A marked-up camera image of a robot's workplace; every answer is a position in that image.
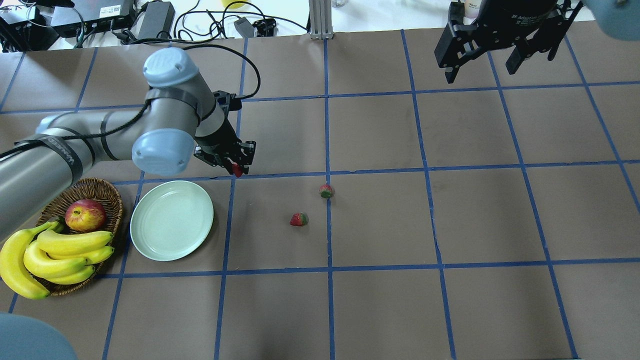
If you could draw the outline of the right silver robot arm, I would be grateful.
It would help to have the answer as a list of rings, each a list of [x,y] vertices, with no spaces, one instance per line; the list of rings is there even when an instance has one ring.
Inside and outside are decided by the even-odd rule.
[[[511,49],[505,68],[514,75],[537,53],[555,59],[579,12],[587,8],[599,29],[613,39],[638,41],[637,0],[484,0],[472,23],[464,22],[465,5],[453,1],[434,56],[448,84],[471,60],[496,50]]]

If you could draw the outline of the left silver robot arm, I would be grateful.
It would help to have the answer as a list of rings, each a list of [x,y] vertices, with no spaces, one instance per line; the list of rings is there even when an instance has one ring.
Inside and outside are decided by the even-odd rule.
[[[96,164],[132,161],[144,173],[175,176],[192,158],[241,177],[255,141],[242,141],[229,113],[245,96],[213,91],[189,55],[166,47],[142,66],[148,89],[137,111],[64,112],[1,153],[0,230],[6,239]]]

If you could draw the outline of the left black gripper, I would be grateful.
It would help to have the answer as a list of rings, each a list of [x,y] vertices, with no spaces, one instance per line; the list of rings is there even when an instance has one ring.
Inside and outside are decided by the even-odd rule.
[[[194,157],[211,167],[222,167],[234,176],[250,171],[256,152],[255,141],[243,142],[231,125],[229,113],[242,109],[242,100],[235,93],[215,91],[214,104],[195,133]]]

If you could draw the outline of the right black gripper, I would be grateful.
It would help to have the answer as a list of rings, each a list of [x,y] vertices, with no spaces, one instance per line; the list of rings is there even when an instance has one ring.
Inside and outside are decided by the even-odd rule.
[[[512,49],[505,62],[509,75],[538,53],[553,61],[584,6],[581,0],[483,0],[478,16],[465,23],[465,3],[452,1],[434,50],[436,63],[453,84],[464,64],[490,51]]]

